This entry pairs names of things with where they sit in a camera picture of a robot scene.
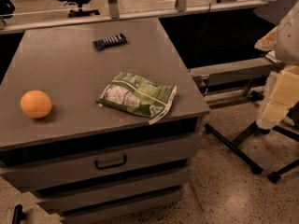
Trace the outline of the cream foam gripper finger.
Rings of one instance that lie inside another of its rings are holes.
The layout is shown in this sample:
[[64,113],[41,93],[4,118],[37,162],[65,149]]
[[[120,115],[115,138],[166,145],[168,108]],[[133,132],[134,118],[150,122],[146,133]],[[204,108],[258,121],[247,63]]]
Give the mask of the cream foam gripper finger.
[[279,73],[271,72],[264,88],[256,124],[261,129],[278,125],[299,102],[299,67],[287,65]]

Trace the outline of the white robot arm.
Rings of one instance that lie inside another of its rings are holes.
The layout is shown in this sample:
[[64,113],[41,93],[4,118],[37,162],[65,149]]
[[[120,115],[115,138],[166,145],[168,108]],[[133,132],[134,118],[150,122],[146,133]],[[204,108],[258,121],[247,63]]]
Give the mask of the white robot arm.
[[272,129],[299,102],[299,6],[294,6],[279,25],[259,39],[254,48],[273,51],[286,64],[279,72],[271,72],[264,88],[256,124],[260,129]]

